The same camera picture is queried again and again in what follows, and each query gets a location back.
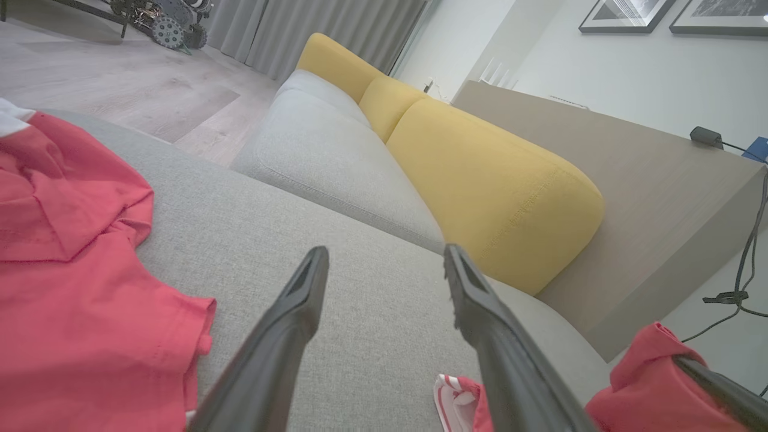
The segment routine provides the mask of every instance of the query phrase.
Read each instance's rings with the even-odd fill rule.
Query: power adapter
[[[701,126],[695,127],[690,132],[690,140],[723,150],[723,136]]]

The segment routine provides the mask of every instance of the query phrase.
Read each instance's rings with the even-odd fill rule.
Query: blue object
[[[744,153],[742,156],[758,162],[765,162],[766,158],[768,158],[768,138],[758,137],[758,139],[756,139],[755,142],[752,143],[752,145],[749,146],[747,150],[749,153]],[[760,160],[755,158],[755,156],[750,155],[750,153],[755,156],[760,156],[763,159]]]

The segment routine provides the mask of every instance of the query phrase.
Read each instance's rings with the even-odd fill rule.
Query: black wheel
[[[184,42],[184,30],[175,19],[162,16],[152,24],[152,39],[165,48],[176,49]]]
[[[184,44],[187,48],[200,49],[208,42],[208,32],[199,24],[190,25],[190,30],[184,33]]]
[[[111,2],[109,2],[109,8],[112,9],[112,13],[115,15],[123,15],[126,3],[127,0],[111,0]]]

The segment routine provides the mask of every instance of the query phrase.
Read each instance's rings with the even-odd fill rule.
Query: gray curtain
[[[282,83],[309,36],[328,35],[389,73],[427,0],[225,0],[209,45]]]

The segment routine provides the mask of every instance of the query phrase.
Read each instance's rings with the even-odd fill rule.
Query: gray seat cushion
[[[283,85],[277,89],[275,99],[277,99],[284,91],[288,90],[299,90],[308,95],[312,95],[328,105],[333,106],[343,114],[359,121],[361,125],[364,125],[368,129],[371,128],[371,123],[368,121],[366,115],[362,113],[362,110],[360,110],[360,107],[354,99],[341,88],[336,87],[310,71],[305,71],[303,69],[293,71]]]
[[[140,132],[45,111],[89,131],[154,188],[152,234],[137,250],[149,272],[185,294],[218,300],[213,349],[197,368],[200,398],[318,244],[330,252],[326,299],[290,428],[442,430],[436,374],[480,378],[475,352],[453,328],[440,255]],[[492,285],[583,403],[605,387],[605,362],[565,319]]]
[[[442,232],[374,131],[302,91],[275,99],[231,168],[440,252]]]

